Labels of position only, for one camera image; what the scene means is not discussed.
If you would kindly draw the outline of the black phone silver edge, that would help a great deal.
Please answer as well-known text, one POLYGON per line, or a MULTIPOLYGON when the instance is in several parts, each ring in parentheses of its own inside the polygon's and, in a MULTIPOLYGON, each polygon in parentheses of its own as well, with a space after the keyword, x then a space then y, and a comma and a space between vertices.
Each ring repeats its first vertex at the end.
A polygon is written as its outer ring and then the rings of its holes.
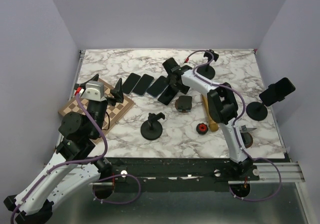
POLYGON ((171 101, 174 99, 174 97, 177 95, 178 92, 179 92, 178 88, 169 85, 164 90, 164 92, 159 96, 159 98, 157 100, 161 104, 168 106, 171 103, 171 101))

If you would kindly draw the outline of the dark phone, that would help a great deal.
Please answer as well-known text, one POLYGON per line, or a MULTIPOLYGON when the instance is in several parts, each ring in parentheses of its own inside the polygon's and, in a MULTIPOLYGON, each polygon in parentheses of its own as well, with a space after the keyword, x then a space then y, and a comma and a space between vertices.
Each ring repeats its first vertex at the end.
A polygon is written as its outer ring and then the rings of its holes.
POLYGON ((168 86, 166 77, 160 76, 147 90, 146 92, 153 98, 158 97, 168 86))

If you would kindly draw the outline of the black phone teal edge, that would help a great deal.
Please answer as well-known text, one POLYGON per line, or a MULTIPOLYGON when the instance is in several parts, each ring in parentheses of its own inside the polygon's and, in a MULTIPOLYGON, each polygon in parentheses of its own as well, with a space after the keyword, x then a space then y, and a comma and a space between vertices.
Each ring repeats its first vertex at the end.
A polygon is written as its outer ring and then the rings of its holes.
POLYGON ((153 82, 154 77, 148 74, 144 74, 140 80, 137 82, 135 87, 133 88, 132 92, 138 96, 143 96, 151 83, 153 82))

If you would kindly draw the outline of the black round-base clamp stand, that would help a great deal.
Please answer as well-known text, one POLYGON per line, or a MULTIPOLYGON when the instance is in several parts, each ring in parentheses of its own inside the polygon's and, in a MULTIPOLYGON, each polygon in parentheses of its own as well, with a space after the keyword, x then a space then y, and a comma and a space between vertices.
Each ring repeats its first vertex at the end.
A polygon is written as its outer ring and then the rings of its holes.
POLYGON ((218 60, 220 55, 215 53, 215 51, 212 49, 209 49, 208 52, 205 52, 203 56, 207 58, 207 61, 209 62, 209 64, 198 67, 196 72, 202 75, 203 77, 209 80, 212 80, 216 75, 216 71, 211 66, 211 62, 213 61, 215 63, 218 60))

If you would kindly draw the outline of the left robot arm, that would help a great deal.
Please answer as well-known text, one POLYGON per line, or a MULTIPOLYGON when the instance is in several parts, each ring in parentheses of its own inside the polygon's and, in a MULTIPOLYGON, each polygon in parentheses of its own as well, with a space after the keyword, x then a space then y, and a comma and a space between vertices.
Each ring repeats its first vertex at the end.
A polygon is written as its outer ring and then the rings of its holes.
POLYGON ((12 212, 12 224, 45 224, 53 211, 84 185, 110 178, 104 122, 107 107, 123 103, 124 95, 121 79, 107 95, 98 78, 95 75, 75 85, 75 99, 82 113, 71 111, 62 118, 58 129, 62 141, 48 164, 21 193, 3 201, 12 212))

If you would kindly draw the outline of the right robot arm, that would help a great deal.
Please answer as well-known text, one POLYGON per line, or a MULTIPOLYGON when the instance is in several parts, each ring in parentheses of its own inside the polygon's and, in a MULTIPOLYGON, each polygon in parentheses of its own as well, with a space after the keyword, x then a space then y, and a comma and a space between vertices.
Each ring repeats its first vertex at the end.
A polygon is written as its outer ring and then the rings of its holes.
POLYGON ((247 154, 237 127, 239 107, 234 90, 227 82, 220 84, 200 75, 196 69, 188 65, 178 65, 172 57, 162 65, 171 87, 179 91, 191 88, 207 97, 209 115, 222 130, 228 147, 229 158, 232 161, 230 175, 236 180, 243 179, 253 165, 253 160, 247 154))

